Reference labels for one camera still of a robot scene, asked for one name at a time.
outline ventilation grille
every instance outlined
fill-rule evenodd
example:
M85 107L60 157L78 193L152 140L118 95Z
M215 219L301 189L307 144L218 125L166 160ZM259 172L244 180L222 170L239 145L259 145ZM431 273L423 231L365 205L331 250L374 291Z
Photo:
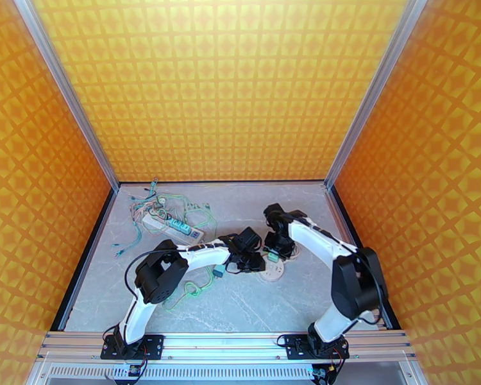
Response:
M158 380L301 380L311 379L309 364L291 365L164 365L157 364L149 367L144 372L144 379ZM106 376L112 379L132 379L128 377L129 364L116 364L105 366L103 364L78 364L78 363L52 363L50 378L73 379L103 379Z

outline black cable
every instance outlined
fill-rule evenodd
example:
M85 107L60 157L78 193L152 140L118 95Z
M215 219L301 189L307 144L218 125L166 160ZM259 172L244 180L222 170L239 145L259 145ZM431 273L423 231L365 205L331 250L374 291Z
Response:
M345 340L345 343L346 343L346 350L349 350L349 342L347 339ZM344 363L346 363L346 358L342 359L342 363L339 365L339 368L337 369L337 376L341 373L341 370L344 367Z
M116 328L118 325L119 325L119 323L116 324L116 325L113 325L112 327L109 327L109 328L107 328L105 331L103 331L103 333L102 333L102 335L101 335L101 338L103 339L103 341L105 341L105 334L106 334L107 332L109 332L110 330L113 330L114 328Z
M280 335L280 336L278 336L278 339L276 339L276 346L278 346L278 347L283 347L283 348L286 348L286 347L287 347L286 344L281 345L281 344L278 343L278 341L280 340L280 338L282 338L282 337L284 337L284 336L285 336L285 335Z
M250 252L257 252L262 247L262 238L259 236L257 241L257 247L252 249Z
M362 320L364 323L367 323L369 325L376 325L380 320L381 320L381 317L382 317L382 313L383 313L383 294L381 292L381 287L380 287L380 284L378 283L378 280L376 279L376 277L374 276L374 273L373 271L371 270L371 268L369 267L369 265L367 264L367 262L357 253L355 253L356 257L359 259L360 263L362 263L365 268L367 270L369 270L373 280L374 280L374 283L376 285L376 292L378 293L378 301L379 301L379 306L378 306L378 310L379 310L379 313L378 313L378 317L375 321L369 321L363 317L358 317L358 320Z
M237 275L237 274L242 273L242 270L239 270L239 271L237 271L237 272L235 272L235 273L234 273L233 271L229 271L229 270L228 270L228 266L229 266L229 265L230 265L230 262L226 263L226 267L224 268L228 274Z
M135 299L137 299L137 295L135 294L135 292L132 290L132 288L130 287L130 285L128 284L128 280L127 280L127 276L128 276L128 271L130 270L130 268L132 267L132 264L134 264L135 262L137 262L140 258L142 258L143 256L148 256L148 255L151 255L152 253L169 253L169 252L185 252L183 250L173 250L173 249L170 249L170 250L151 250L151 251L147 251L147 252L144 252L138 256L136 256L130 263L129 265L126 267L126 270L124 271L124 285L126 286L126 288L128 289L128 291L130 293L132 293L132 295L135 297Z

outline aluminum frame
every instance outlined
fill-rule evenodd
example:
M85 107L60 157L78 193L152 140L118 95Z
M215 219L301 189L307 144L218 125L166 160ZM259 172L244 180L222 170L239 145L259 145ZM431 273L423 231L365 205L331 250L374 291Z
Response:
M278 336L285 333L296 332L167 333L162 360L150 361L146 379L306 379L312 364L330 362L288 360L285 350L276 345ZM346 338L350 363L398 362L407 384L425 383L417 373L420 367L414 365L416 356L404 331L351 331ZM48 332L27 384L46 384L51 375L96 379L115 373L121 379L131 363L138 363L101 360L102 344L99 332ZM225 373L239 368L244 371ZM164 370L173 370L173 374L166 378Z
M119 190L119 181L114 173L110 162L101 147L96 134L91 126L89 118L85 113L80 100L78 99L71 82L68 79L66 71L55 51L55 48L52 45L52 42L42 24L42 21L36 11L32 0L13 0L16 4L16 7L27 25L27 29L29 30L34 42L36 43L37 48L41 52L41 55L50 70L53 78L55 79L55 83L59 87L59 90L68 104L69 110L71 114L75 118L75 121L78 124L84 138L87 141L87 144L91 148L98 164L100 165L103 173L105 174L108 182L112 190L117 193Z
M380 61L371 84L362 100L342 145L333 160L332 166L325 178L326 190L330 190L339 177L355 143L362 132L365 123L380 97L399 56L401 55L410 35L419 20L428 0L409 0L401 19L392 34L389 45Z

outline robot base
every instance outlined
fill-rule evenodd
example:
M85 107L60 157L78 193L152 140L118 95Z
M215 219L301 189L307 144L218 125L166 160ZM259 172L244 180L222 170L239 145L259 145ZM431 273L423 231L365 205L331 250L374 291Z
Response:
M331 342L324 342L314 328L314 324L310 324L308 335L288 334L281 335L278 339L285 340L284 345L287 358L291 361L302 359L330 359L336 354L336 359L349 358L349 344L343 335Z
M162 358L162 350L164 349L163 335L144 335L140 343L136 343L135 348L125 348L117 342L115 335L107 335L105 343L101 348L101 359L139 359L143 360L146 352L148 361L159 361Z

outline power strip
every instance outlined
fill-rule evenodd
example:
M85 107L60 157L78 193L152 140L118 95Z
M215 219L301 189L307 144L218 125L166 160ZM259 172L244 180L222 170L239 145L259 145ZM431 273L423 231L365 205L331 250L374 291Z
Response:
M199 244L205 233L199 229L192 228L177 219L171 218L162 220L156 216L146 214L142 218L143 224L154 230L160 230L169 237L187 245Z

